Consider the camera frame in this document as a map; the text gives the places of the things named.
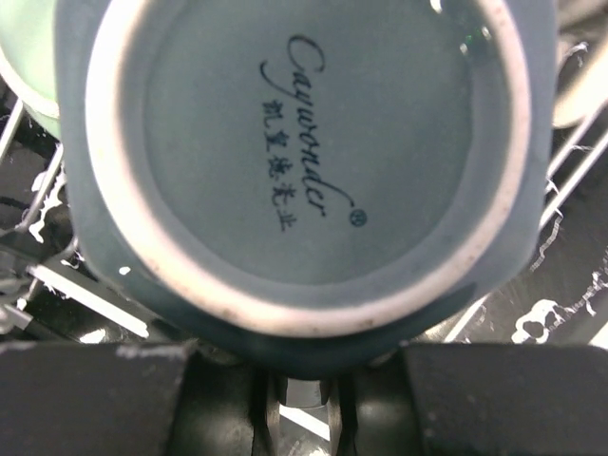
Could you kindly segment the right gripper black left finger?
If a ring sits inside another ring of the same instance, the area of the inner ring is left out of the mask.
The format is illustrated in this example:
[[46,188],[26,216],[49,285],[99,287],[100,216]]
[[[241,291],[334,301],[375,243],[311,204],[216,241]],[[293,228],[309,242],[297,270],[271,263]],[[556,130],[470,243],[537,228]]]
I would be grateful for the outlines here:
[[1,347],[5,455],[274,455],[269,376],[190,345]]

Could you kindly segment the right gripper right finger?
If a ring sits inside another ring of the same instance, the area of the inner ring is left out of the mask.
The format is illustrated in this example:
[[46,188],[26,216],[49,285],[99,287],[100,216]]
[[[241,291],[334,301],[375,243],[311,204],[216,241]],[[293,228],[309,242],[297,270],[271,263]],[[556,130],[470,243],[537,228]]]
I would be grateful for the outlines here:
[[420,344],[339,376],[335,455],[603,455],[607,352]]

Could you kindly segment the dark mug cream interior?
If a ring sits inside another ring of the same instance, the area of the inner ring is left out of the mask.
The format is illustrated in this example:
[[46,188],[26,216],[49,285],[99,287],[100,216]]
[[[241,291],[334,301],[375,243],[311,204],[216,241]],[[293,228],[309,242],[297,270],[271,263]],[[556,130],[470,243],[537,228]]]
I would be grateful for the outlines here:
[[61,1],[85,263],[295,378],[388,352],[531,258],[557,31],[551,1]]

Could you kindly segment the ribbed grey mug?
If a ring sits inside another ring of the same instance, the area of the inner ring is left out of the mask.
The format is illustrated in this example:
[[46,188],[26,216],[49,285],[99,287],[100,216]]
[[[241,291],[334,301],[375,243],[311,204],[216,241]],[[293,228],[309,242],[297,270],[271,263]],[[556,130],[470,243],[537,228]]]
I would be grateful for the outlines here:
[[607,28],[601,31],[586,60],[557,89],[552,125],[570,127],[607,103]]

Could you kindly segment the mint green mug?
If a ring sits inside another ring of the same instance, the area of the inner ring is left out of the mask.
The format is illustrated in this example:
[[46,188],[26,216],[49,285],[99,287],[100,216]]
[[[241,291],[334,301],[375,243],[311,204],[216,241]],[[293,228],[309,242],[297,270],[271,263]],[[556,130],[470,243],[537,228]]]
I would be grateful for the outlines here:
[[54,14],[57,3],[1,2],[1,76],[28,107],[59,117],[54,69]]

